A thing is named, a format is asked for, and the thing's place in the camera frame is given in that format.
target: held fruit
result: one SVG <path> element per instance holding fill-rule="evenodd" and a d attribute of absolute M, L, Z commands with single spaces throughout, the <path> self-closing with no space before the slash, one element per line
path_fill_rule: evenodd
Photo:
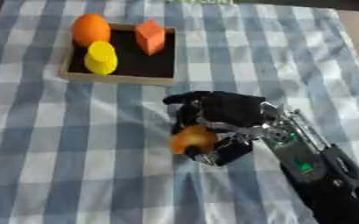
<path fill-rule="evenodd" d="M 214 148 L 218 137 L 215 133 L 208 132 L 202 125 L 194 125 L 184 128 L 180 133 L 172 136 L 169 148 L 174 154 L 183 154 L 188 146 L 198 146 L 204 154 Z"/>
<path fill-rule="evenodd" d="M 79 46 L 88 47 L 99 40 L 109 42 L 110 26 L 98 14 L 84 14 L 74 21 L 72 35 Z"/>

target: gingham tablecloth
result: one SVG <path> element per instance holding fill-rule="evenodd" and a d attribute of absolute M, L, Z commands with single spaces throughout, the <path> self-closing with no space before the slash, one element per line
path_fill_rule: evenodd
<path fill-rule="evenodd" d="M 70 24 L 85 12 L 175 27 L 175 84 L 59 78 Z M 223 168 L 172 155 L 172 109 L 161 100 L 191 89 L 300 108 L 359 163 L 359 58 L 334 10 L 5 0 L 0 223 L 314 223 L 262 143 Z"/>

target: orange block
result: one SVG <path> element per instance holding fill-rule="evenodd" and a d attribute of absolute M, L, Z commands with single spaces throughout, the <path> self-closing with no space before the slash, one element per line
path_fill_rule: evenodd
<path fill-rule="evenodd" d="M 138 45 L 148 55 L 153 55 L 165 46 L 165 29 L 153 19 L 138 24 L 135 32 Z"/>

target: robotic hand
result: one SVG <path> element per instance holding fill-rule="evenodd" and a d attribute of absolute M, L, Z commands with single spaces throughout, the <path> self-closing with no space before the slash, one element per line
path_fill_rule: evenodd
<path fill-rule="evenodd" d="M 191 159 L 225 165 L 251 152 L 252 141 L 262 140 L 320 224 L 359 224 L 359 167 L 298 109 L 276 108 L 263 97 L 207 91 L 171 95 L 164 103 L 182 104 L 174 135 L 195 124 L 220 135 L 208 154 L 188 147 Z"/>
<path fill-rule="evenodd" d="M 164 99 L 165 104 L 182 104 L 172 134 L 196 124 L 219 133 L 220 141 L 210 153 L 202 154 L 194 145 L 189 145 L 184 152 L 191 159 L 207 165 L 225 165 L 251 152 L 253 136 L 246 131 L 261 124 L 263 119 L 259 110 L 264 101 L 263 97 L 207 91 L 176 94 Z"/>

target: yellow cylinder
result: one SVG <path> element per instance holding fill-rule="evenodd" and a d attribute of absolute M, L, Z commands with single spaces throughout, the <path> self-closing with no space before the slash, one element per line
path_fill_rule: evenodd
<path fill-rule="evenodd" d="M 94 74 L 111 74 L 118 65 L 116 49 L 105 41 L 93 42 L 84 57 L 84 65 Z"/>

